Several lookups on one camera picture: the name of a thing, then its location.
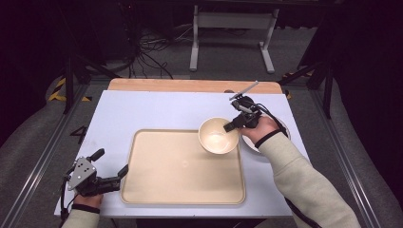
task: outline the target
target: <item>plastic tray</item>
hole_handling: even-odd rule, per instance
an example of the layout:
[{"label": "plastic tray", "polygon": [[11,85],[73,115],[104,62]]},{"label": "plastic tray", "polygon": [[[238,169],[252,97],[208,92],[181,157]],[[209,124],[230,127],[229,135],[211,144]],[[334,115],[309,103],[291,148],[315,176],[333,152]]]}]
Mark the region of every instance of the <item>plastic tray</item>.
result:
[{"label": "plastic tray", "polygon": [[128,165],[126,203],[239,204],[245,198],[240,147],[209,153],[197,130],[138,131]]}]

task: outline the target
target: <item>white bowl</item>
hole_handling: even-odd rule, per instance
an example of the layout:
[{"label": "white bowl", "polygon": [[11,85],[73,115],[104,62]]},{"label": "white bowl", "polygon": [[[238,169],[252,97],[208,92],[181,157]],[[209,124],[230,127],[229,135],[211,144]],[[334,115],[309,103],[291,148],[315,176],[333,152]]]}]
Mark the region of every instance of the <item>white bowl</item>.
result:
[{"label": "white bowl", "polygon": [[202,147],[214,154],[226,154],[238,144],[238,131],[225,132],[224,126],[230,123],[224,118],[215,117],[205,121],[199,128],[199,141]]}]

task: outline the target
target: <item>metal stand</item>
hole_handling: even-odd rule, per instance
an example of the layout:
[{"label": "metal stand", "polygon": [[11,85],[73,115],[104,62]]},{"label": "metal stand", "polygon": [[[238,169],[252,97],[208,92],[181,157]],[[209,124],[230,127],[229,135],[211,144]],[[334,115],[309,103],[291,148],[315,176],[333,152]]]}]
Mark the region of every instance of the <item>metal stand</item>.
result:
[{"label": "metal stand", "polygon": [[278,9],[273,13],[248,14],[248,13],[221,13],[199,12],[195,6],[193,15],[193,45],[190,56],[190,71],[198,69],[199,58],[199,28],[231,28],[231,29],[266,29],[264,42],[259,42],[259,48],[268,73],[274,73],[272,60],[267,48],[278,18]]}]

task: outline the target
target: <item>table leg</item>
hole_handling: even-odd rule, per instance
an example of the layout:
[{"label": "table leg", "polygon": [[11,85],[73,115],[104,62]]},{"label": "table leg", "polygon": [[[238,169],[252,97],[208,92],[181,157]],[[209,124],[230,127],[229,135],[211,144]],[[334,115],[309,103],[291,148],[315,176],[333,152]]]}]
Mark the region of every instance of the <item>table leg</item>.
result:
[{"label": "table leg", "polygon": [[190,71],[196,71],[198,69],[198,57],[199,57],[199,40],[198,40],[198,6],[195,6],[193,16],[193,45],[192,54],[190,55]]}]

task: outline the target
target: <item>cable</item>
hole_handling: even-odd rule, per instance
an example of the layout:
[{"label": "cable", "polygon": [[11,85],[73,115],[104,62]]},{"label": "cable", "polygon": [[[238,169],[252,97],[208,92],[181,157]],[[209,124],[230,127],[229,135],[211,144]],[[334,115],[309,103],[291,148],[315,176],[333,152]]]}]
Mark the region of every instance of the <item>cable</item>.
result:
[{"label": "cable", "polygon": [[147,56],[150,60],[152,60],[154,63],[156,63],[158,66],[160,66],[160,68],[163,69],[163,71],[165,71],[171,79],[174,79],[174,77],[172,77],[172,74],[169,73],[169,71],[166,70],[166,68],[164,66],[160,65],[160,63],[158,63],[155,59],[153,59],[151,56],[149,56],[145,53],[143,53],[143,55]]}]

